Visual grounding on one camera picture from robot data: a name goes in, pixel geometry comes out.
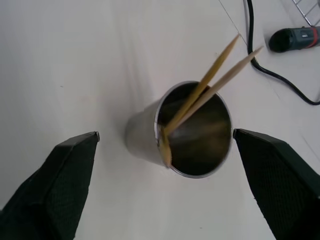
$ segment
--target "metal cup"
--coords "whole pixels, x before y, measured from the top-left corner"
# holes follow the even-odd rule
[[[134,115],[126,126],[125,142],[129,152],[165,166],[159,149],[160,126],[168,124],[197,85],[197,81],[179,83],[160,100]],[[172,154],[170,168],[188,178],[211,175],[228,156],[231,132],[229,111],[216,94],[168,136]]]

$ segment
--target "red band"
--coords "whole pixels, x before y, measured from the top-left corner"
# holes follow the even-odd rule
[[[318,42],[318,31],[315,27],[311,27],[311,28],[313,30],[313,41],[310,45],[305,47],[306,49],[314,47],[316,45],[316,43]]]

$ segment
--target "power cord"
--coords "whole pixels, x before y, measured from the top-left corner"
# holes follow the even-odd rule
[[[255,21],[255,17],[254,17],[254,8],[252,5],[252,0],[247,0],[247,4],[248,4],[248,9],[249,9],[249,36],[248,36],[248,45],[247,45],[247,51],[248,54],[253,52],[253,38],[254,38],[254,21]],[[320,105],[320,101],[312,101],[309,98],[307,98],[306,95],[304,95],[302,93],[302,91],[300,91],[292,82],[290,82],[288,79],[286,79],[285,77],[270,71],[268,69],[265,69],[264,67],[260,66],[257,59],[254,58],[251,60],[251,64],[254,68],[256,68],[257,70],[259,70],[260,72],[267,74],[273,78],[276,78],[282,82],[284,82],[286,85],[288,85],[296,94],[298,94],[298,96],[300,98],[302,98],[306,103],[310,104],[310,105]]]

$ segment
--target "wire rack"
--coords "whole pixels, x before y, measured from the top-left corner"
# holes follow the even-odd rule
[[[320,0],[292,0],[310,26],[320,24]]]

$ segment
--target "white floor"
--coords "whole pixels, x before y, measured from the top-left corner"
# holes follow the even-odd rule
[[[306,26],[291,0],[253,4],[256,47]],[[245,21],[242,0],[0,1],[0,206],[56,144],[99,131],[77,240],[273,240],[236,144],[218,172],[195,180],[123,143],[130,116],[176,83],[200,80],[238,31],[244,40],[218,75],[242,59]],[[320,47],[265,47],[257,59],[316,100],[319,56]],[[320,173],[320,106],[250,65],[219,93],[235,128],[288,142]]]

